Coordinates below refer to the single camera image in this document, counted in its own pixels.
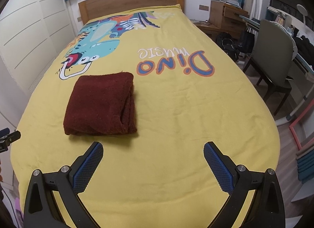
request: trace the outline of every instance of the bed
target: bed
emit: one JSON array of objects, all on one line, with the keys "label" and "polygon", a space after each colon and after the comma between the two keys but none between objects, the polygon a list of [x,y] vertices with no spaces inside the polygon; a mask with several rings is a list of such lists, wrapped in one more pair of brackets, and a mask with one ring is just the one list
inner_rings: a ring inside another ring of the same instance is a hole
[{"label": "bed", "polygon": [[[99,141],[104,157],[79,196],[101,227],[207,227],[228,194],[204,159],[204,144],[213,141],[236,164],[264,172],[277,166],[278,131],[247,77],[183,14],[184,0],[133,1],[80,4],[89,22],[38,84],[18,125],[22,137],[12,145],[21,207],[35,169],[57,171]],[[95,49],[88,56],[81,49],[86,40]],[[79,76],[121,71],[134,75],[138,132],[65,135],[63,118]]]}]

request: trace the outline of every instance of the pink frame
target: pink frame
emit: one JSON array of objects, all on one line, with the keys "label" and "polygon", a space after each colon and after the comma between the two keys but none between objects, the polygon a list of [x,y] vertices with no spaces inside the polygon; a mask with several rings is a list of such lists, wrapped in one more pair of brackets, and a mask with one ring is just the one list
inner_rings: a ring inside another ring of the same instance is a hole
[{"label": "pink frame", "polygon": [[305,114],[312,108],[312,106],[314,105],[314,99],[310,102],[310,104],[306,107],[306,109],[301,113],[301,115],[299,115],[299,117],[294,120],[294,122],[289,125],[290,131],[292,132],[292,135],[294,137],[294,139],[296,140],[296,144],[298,146],[298,149],[301,150],[301,148],[306,147],[307,145],[311,144],[314,142],[314,138],[311,139],[308,143],[306,143],[303,147],[301,146],[301,142],[298,139],[298,136],[296,135],[296,131],[294,130],[294,126],[302,119],[302,117],[305,116]]}]

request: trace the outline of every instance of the wall outlet plate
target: wall outlet plate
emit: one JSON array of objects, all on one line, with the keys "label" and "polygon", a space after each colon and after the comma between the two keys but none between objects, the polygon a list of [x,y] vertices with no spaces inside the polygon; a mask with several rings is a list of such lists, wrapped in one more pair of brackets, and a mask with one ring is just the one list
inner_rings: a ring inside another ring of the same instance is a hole
[{"label": "wall outlet plate", "polygon": [[205,6],[205,5],[200,5],[198,7],[199,10],[205,10],[205,11],[209,11],[209,6]]}]

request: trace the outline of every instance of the maroon towel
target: maroon towel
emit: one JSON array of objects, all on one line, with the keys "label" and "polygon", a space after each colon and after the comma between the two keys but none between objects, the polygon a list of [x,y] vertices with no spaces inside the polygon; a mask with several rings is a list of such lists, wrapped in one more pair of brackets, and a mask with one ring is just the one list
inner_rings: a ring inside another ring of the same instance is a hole
[{"label": "maroon towel", "polygon": [[135,133],[133,75],[81,76],[71,94],[63,127],[67,135]]}]

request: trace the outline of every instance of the dinosaur eye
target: dinosaur eye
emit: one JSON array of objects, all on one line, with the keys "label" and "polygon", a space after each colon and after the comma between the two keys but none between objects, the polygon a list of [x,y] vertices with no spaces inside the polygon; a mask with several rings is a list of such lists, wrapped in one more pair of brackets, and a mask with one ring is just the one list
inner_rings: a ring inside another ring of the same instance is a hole
[{"label": "dinosaur eye", "polygon": [[88,62],[89,61],[89,57],[88,56],[85,56],[85,57],[82,57],[79,61],[78,61],[78,64],[83,64],[85,62]]},{"label": "dinosaur eye", "polygon": [[90,61],[92,62],[92,61],[95,61],[95,60],[97,60],[99,58],[99,55],[95,55],[95,56],[93,56],[91,59],[90,59]]}]

